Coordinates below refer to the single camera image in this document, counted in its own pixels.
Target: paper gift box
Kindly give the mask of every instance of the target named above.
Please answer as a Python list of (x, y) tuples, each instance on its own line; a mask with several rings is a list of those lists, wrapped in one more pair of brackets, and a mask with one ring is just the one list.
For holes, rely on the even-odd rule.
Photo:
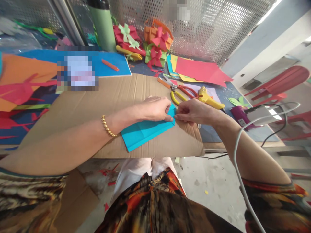
[(157, 19), (154, 19), (151, 27), (145, 27), (144, 39), (147, 43), (153, 43), (160, 47), (162, 51), (170, 49), (174, 37), (169, 28)]
[(140, 50), (138, 48), (130, 47), (130, 44), (125, 43), (125, 42), (120, 43), (120, 46), (121, 46), (121, 48), (126, 49), (130, 52), (138, 53), (144, 57), (146, 56), (146, 51), (142, 48), (142, 46), (139, 47)]
[[(139, 41), (141, 42), (139, 36), (137, 35), (137, 32), (136, 32), (136, 28), (132, 25), (128, 25), (128, 28), (130, 29), (130, 36), (136, 40), (136, 41)], [(120, 43), (123, 43), (124, 42), (124, 35), (121, 33), (121, 30), (119, 29), (119, 26), (118, 25), (114, 25), (113, 26), (113, 32), (114, 32), (114, 37), (116, 38), (116, 41), (117, 41), (117, 44), (120, 45)]]
[(153, 65), (164, 67), (166, 56), (166, 52), (163, 52), (159, 47), (156, 47), (154, 44), (150, 44), (146, 48), (145, 63), (150, 69)]

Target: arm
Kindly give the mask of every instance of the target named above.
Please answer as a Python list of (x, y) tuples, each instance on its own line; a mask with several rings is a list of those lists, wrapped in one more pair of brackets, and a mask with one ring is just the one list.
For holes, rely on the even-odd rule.
[[(118, 134), (143, 120), (172, 121), (167, 115), (170, 105), (167, 98), (149, 97), (141, 104), (105, 116), (106, 124)], [(96, 119), (26, 146), (0, 160), (0, 167), (23, 175), (64, 174), (91, 158), (112, 138), (101, 119)]]
[[(186, 122), (211, 125), (224, 143), (230, 160), (233, 161), (233, 151), (241, 127), (230, 116), (192, 99), (180, 103), (175, 118)], [(244, 179), (270, 184), (291, 183), (281, 166), (245, 132), (242, 133), (238, 144), (236, 160)]]

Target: red scissors handle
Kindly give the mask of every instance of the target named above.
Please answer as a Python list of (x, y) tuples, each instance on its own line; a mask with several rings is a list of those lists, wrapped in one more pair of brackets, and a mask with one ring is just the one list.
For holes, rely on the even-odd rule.
[(187, 96), (189, 96), (189, 98), (191, 98), (191, 99), (197, 99), (199, 97), (198, 93), (195, 90), (193, 90), (192, 88), (190, 88), (190, 87), (183, 86), (183, 85), (178, 85), (177, 88), (180, 89)]

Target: patterned clothing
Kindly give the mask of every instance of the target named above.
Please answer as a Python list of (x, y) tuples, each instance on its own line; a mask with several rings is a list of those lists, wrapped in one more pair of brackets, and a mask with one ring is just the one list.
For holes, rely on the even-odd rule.
[[(0, 232), (55, 232), (66, 176), (29, 177), (0, 169)], [(244, 180), (266, 232), (311, 232), (306, 191), (297, 185)], [(247, 232), (259, 232), (245, 213)], [(145, 174), (113, 203), (96, 232), (240, 232), (204, 206), (189, 200), (170, 168)]]

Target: power cord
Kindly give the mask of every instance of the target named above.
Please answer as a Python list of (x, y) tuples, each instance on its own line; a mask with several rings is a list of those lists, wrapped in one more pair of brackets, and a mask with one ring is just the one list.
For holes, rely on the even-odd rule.
[[(291, 108), (291, 109), (289, 109), (289, 110), (284, 111), (283, 108), (280, 106), (280, 105), (282, 105), (282, 104), (280, 104), (280, 105), (277, 105), (277, 104), (264, 104), (264, 105), (276, 105), (276, 106), (278, 106), (278, 107), (282, 110), (282, 112), (276, 113), (276, 114), (271, 114), (271, 115), (268, 115), (268, 116), (259, 117), (259, 118), (255, 119), (255, 120), (249, 122), (249, 123), (246, 124), (245, 126), (243, 126), (243, 127), (239, 130), (239, 133), (238, 133), (238, 136), (237, 136), (237, 139), (236, 139), (235, 148), (234, 148), (234, 151), (233, 151), (233, 166), (234, 166), (234, 168), (235, 168), (235, 170), (236, 170), (236, 174), (237, 174), (237, 177), (238, 177), (239, 182), (240, 182), (240, 185), (241, 185), (241, 192), (242, 192), (242, 195), (244, 196), (244, 200), (245, 200), (246, 206), (248, 207), (248, 210), (251, 212), (251, 214), (252, 214), (252, 216), (253, 216), (255, 222), (257, 223), (257, 225), (258, 225), (258, 227), (259, 227), (259, 229), (260, 229), (260, 231), (261, 231), (262, 233), (266, 233), (266, 231), (265, 231), (265, 229), (263, 228), (263, 226), (261, 225), (261, 223), (260, 223), (260, 221), (259, 221), (257, 215), (255, 214), (255, 211), (254, 211), (254, 209), (253, 209), (253, 207), (252, 207), (252, 205), (251, 205), (251, 203), (250, 203), (250, 201), (249, 201), (249, 199), (248, 199), (248, 196), (247, 196), (247, 193), (246, 193), (246, 190), (245, 190), (245, 186), (244, 186), (244, 184), (243, 184), (243, 180), (242, 180), (242, 177), (241, 177), (239, 168), (238, 168), (238, 166), (237, 166), (237, 162), (236, 162), (236, 152), (237, 152), (237, 147), (238, 147), (238, 144), (239, 144), (239, 140), (240, 140), (241, 134), (242, 134), (242, 132), (244, 131), (244, 129), (245, 129), (247, 126), (253, 124), (254, 122), (256, 122), (256, 121), (258, 121), (258, 120), (261, 120), (261, 119), (264, 119), (264, 118), (267, 118), (267, 117), (270, 117), (270, 116), (274, 116), (274, 115), (280, 115), (280, 114), (284, 114), (284, 117), (285, 117), (285, 123), (284, 123), (283, 127), (282, 127), (281, 129), (279, 129), (278, 131), (274, 132), (273, 134), (269, 135), (268, 137), (266, 137), (266, 139), (264, 140), (264, 142), (263, 142), (263, 144), (261, 145), (261, 147), (263, 147), (263, 145), (265, 144), (265, 142), (268, 140), (269, 137), (271, 137), (272, 135), (274, 135), (274, 134), (280, 132), (281, 130), (283, 130), (283, 129), (286, 127), (286, 125), (287, 125), (287, 115), (286, 115), (286, 113), (291, 112), (291, 111), (295, 110), (296, 108), (298, 108), (298, 107), (300, 106), (300, 103), (298, 103), (298, 102), (288, 102), (287, 104), (297, 104), (297, 106), (295, 106), (295, 107), (293, 107), (293, 108)], [(203, 157), (203, 156), (196, 156), (196, 157), (198, 157), (198, 158), (207, 158), (207, 159), (216, 159), (216, 158), (219, 158), (219, 157), (223, 157), (223, 156), (225, 156), (225, 155), (228, 155), (228, 154), (224, 154), (224, 155), (221, 155), (221, 156), (217, 156), (217, 157), (215, 157), (215, 158), (209, 158), (209, 157)]]

